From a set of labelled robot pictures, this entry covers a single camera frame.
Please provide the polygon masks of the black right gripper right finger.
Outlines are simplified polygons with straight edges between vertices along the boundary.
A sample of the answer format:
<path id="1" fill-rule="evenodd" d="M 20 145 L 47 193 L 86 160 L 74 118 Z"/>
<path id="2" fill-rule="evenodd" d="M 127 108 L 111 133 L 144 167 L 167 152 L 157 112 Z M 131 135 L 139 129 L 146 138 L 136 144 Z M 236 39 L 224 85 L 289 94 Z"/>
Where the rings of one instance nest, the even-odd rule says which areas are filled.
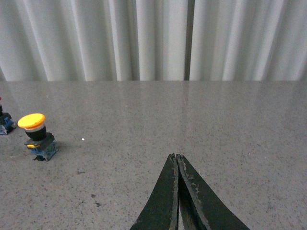
<path id="1" fill-rule="evenodd" d="M 247 230 L 184 155 L 177 155 L 179 206 L 186 230 Z"/>

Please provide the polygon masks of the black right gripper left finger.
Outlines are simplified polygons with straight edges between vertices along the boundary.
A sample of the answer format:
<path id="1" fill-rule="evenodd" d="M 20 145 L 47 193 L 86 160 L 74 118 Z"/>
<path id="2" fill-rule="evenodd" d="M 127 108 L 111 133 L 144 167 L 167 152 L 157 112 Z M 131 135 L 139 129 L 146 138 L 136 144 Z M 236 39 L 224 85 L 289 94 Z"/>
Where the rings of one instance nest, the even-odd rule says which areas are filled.
<path id="1" fill-rule="evenodd" d="M 145 207 L 132 225 L 132 230 L 178 229 L 178 181 L 177 160 L 174 154 L 170 154 Z"/>

